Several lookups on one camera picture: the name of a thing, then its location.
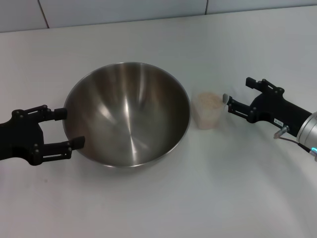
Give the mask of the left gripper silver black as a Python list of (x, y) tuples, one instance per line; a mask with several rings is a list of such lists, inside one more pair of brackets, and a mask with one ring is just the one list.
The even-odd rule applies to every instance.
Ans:
[(85, 137), (44, 144), (43, 131), (39, 126), (40, 122), (64, 119), (67, 119), (66, 108), (52, 111), (47, 105), (42, 105), (14, 110), (11, 119), (0, 125), (0, 159), (21, 158), (31, 166), (70, 159), (72, 151), (84, 147)]

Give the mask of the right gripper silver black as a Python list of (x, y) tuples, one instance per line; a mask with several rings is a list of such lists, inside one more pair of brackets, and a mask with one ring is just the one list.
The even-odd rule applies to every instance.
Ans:
[(250, 106), (234, 100), (228, 94), (222, 95), (222, 101), (228, 106), (228, 112), (244, 118), (249, 123), (267, 121), (279, 128), (273, 138), (282, 139), (288, 133), (296, 138), (294, 143), (306, 150), (317, 150), (317, 114), (310, 113), (283, 98), (284, 89), (262, 79), (256, 81), (246, 78), (245, 85), (261, 94)]

